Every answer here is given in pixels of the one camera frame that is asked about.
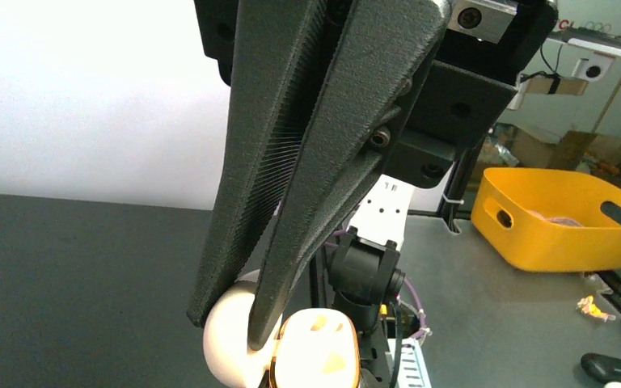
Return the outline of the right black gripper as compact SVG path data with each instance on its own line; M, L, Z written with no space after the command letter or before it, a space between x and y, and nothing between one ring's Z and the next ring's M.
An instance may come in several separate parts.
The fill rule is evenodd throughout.
M281 97L259 164L224 172L250 175L256 189L289 182L248 319L253 350L268 341L310 257L379 177L386 156L368 141L394 105L401 106L396 128L404 128L384 144L395 152L386 173L432 188L479 144L558 17L553 1L513 1L514 15L493 10L489 1L317 1L314 7L310 48L291 92ZM419 90L413 109L404 89Z

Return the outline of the cream earbud charging case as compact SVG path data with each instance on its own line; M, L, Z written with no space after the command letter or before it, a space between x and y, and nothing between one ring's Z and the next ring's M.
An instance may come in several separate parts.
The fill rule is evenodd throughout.
M237 279L204 327L209 371L228 387L361 387L357 331L338 310L310 308L279 318L258 351L247 345L247 320L258 271Z

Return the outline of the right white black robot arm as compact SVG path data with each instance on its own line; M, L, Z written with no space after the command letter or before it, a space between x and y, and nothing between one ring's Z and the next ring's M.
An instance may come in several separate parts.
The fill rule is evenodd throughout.
M517 94L553 1L198 1L230 88L187 315L228 387L393 387L398 269L434 188Z

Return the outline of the black computer mouse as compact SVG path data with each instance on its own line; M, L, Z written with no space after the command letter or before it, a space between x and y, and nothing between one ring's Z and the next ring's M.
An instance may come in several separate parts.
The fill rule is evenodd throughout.
M581 357L580 366L596 382L604 385L611 382L621 383L620 358L589 352Z

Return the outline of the yellow plastic bin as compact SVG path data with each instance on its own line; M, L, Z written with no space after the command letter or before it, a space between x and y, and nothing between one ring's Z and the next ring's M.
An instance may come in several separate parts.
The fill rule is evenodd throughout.
M490 167L471 222L508 264L523 271L621 269L621 189L592 175Z

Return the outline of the external webcam on mount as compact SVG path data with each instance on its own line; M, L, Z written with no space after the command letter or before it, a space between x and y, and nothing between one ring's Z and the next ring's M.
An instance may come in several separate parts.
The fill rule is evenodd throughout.
M560 54L562 48L566 46L589 50L589 55L579 58L569 75L558 71ZM546 70L528 74L520 73L516 81L517 93L506 109L519 110L527 95L582 96L590 84L605 78L613 64L621 60L621 48L570 38L567 42L561 43L561 47L556 52L556 60L555 65L545 63Z

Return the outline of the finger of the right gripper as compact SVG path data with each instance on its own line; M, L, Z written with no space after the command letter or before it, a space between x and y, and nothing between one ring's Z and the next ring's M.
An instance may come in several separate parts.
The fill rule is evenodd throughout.
M226 148L187 315L203 327L254 251L294 172L348 1L199 1L208 57L230 88Z

